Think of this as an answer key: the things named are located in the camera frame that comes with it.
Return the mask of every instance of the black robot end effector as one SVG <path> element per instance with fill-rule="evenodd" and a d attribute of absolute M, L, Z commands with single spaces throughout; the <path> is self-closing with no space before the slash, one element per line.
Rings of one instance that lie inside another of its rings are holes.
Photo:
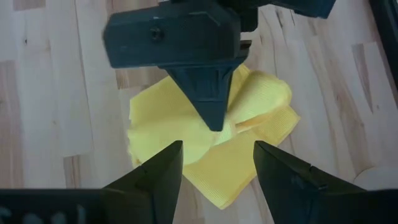
<path fill-rule="evenodd" d="M 171 0 L 113 14 L 103 39 L 113 68 L 165 69 L 212 131 L 222 131 L 233 71 L 246 59 L 257 8 L 275 4 L 327 17 L 335 0 Z"/>

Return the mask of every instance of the light wood surface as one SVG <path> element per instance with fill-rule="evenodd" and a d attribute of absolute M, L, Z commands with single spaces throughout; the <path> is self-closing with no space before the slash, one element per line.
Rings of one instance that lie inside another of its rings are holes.
<path fill-rule="evenodd" d="M 113 70 L 101 33 L 111 13 L 156 4 L 0 1 L 1 188 L 103 187 L 132 170 L 128 101 L 167 74 Z M 398 94 L 367 0 L 337 0 L 327 20 L 265 6 L 243 37 L 246 65 L 285 80 L 302 117 L 280 148 L 350 182 L 396 178 Z M 183 179 L 174 222 L 273 223 L 257 179 L 222 211 Z"/>

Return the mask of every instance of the microfiber cloth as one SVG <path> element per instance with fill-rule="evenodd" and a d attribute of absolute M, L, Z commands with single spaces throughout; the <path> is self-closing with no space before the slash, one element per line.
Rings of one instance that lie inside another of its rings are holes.
<path fill-rule="evenodd" d="M 285 82 L 240 65 L 233 73 L 222 132 L 212 132 L 175 82 L 167 77 L 130 105 L 129 152 L 140 164 L 176 140 L 183 141 L 183 174 L 220 209 L 256 176 L 254 141 L 280 144 L 299 116 Z"/>

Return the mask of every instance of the yellow cloth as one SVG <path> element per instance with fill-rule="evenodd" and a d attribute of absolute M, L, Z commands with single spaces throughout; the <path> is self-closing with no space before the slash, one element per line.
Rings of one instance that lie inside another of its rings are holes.
<path fill-rule="evenodd" d="M 175 140 L 183 141 L 184 176 L 224 209 L 256 176 L 255 140 L 278 145 L 299 117 L 292 92 L 275 76 L 239 66 L 233 75 L 222 132 L 212 132 L 167 77 L 131 100 L 130 153 L 145 162 Z"/>

